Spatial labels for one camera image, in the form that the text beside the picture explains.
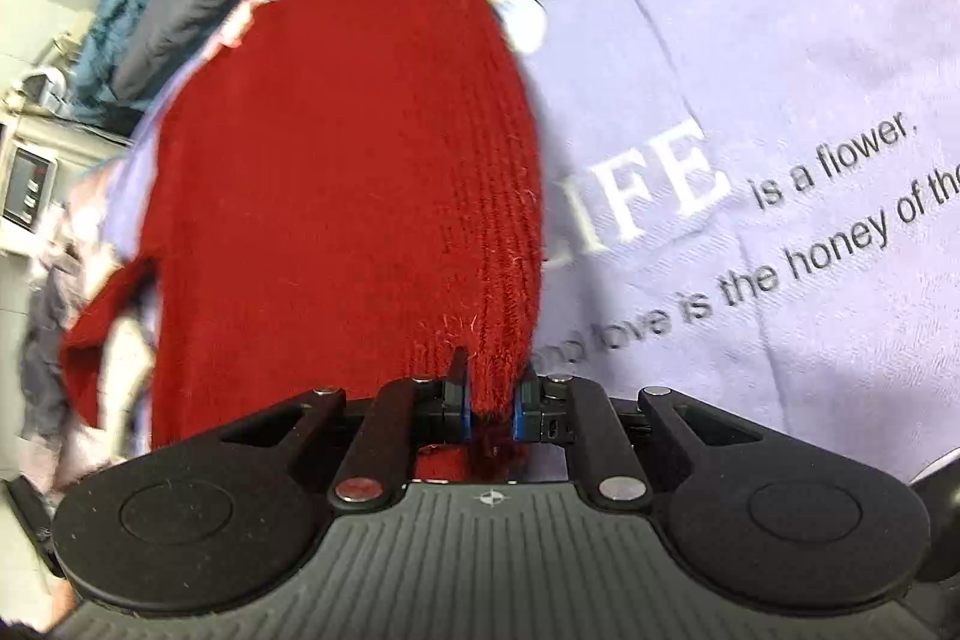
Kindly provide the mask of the pink striped clothes pile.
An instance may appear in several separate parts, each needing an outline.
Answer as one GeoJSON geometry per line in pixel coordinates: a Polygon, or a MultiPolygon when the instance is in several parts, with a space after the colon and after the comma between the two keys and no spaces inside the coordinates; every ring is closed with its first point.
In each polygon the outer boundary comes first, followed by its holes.
{"type": "Polygon", "coordinates": [[[124,264],[107,232],[116,169],[94,167],[55,198],[29,252],[20,474],[50,500],[151,448],[151,323],[137,301],[99,321],[89,308],[124,264]]]}

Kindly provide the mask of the red knit cardigan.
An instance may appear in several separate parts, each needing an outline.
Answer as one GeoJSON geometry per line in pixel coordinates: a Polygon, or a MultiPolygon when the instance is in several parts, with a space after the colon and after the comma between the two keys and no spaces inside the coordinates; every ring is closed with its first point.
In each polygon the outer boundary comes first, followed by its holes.
{"type": "Polygon", "coordinates": [[[133,259],[160,294],[151,440],[469,353],[475,425],[425,477],[494,479],[542,268],[539,145],[487,0],[275,0],[161,120],[133,259]]]}

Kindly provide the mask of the purple floral bed sheet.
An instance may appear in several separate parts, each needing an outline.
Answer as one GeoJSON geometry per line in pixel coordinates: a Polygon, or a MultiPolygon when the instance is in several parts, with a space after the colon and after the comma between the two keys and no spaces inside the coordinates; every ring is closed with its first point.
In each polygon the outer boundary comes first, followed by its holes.
{"type": "MultiPolygon", "coordinates": [[[[487,2],[539,145],[524,369],[674,386],[905,479],[957,448],[958,0],[487,2]]],[[[202,65],[128,161],[124,265],[202,65]]]]}

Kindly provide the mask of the beige machine with display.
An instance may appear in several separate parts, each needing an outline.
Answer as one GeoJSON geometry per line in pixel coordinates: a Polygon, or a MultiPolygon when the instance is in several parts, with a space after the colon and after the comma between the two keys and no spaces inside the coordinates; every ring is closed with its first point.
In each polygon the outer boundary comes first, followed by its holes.
{"type": "Polygon", "coordinates": [[[2,94],[3,253],[29,255],[44,209],[128,146],[124,136],[69,119],[65,92],[60,70],[39,67],[2,94]]]}

